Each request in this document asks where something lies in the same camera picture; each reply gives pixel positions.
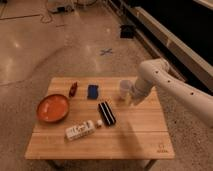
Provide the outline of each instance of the dark blue sponge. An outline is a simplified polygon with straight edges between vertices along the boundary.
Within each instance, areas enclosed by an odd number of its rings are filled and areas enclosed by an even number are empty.
[[[88,99],[97,99],[98,98],[98,86],[89,85],[88,86]]]

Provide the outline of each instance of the logo on table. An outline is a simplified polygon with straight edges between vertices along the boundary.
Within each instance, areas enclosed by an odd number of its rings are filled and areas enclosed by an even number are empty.
[[[158,153],[168,153],[168,150],[165,149],[165,146],[163,143],[159,143],[157,152]]]

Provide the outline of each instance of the table leg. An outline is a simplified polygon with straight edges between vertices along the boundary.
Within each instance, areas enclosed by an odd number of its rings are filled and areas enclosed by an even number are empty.
[[[53,169],[55,170],[63,170],[62,166],[56,164],[53,160],[45,160]]]
[[[155,164],[156,161],[157,160],[155,160],[155,159],[150,160],[147,163],[147,165],[144,167],[144,171],[149,171],[152,168],[152,166]]]

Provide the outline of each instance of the wooden table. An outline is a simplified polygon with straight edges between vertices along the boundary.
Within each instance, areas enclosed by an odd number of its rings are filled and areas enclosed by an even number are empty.
[[[174,151],[155,88],[137,106],[126,106],[119,98],[119,82],[135,77],[53,78],[47,95],[68,96],[70,86],[78,82],[75,97],[70,99],[68,116],[58,123],[37,121],[26,159],[172,159]],[[97,100],[87,99],[89,84],[99,85]],[[98,103],[107,101],[117,123],[96,129],[95,133],[67,141],[65,129],[86,120],[100,119]]]

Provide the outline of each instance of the cable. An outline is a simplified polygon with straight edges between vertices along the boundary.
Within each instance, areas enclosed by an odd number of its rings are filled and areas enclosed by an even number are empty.
[[[4,13],[4,10],[5,10],[5,8],[6,8],[6,5],[7,5],[7,4],[4,4],[4,7],[3,7],[2,10],[1,10],[0,18],[3,16],[3,13]]]
[[[48,23],[51,23],[53,21],[53,18],[52,18],[52,15],[51,15],[51,11],[48,9],[47,3],[48,3],[48,0],[46,0],[44,2],[44,6],[45,6],[45,9],[47,10],[47,14],[48,14],[49,20],[45,21],[45,15],[41,14],[40,22],[43,23],[43,24],[48,24]]]
[[[97,1],[98,0],[94,0],[93,2],[86,4],[86,6],[91,6],[91,5],[95,4]],[[75,2],[75,4],[78,6],[84,6],[84,4],[79,3],[78,0],[77,0],[77,2]]]

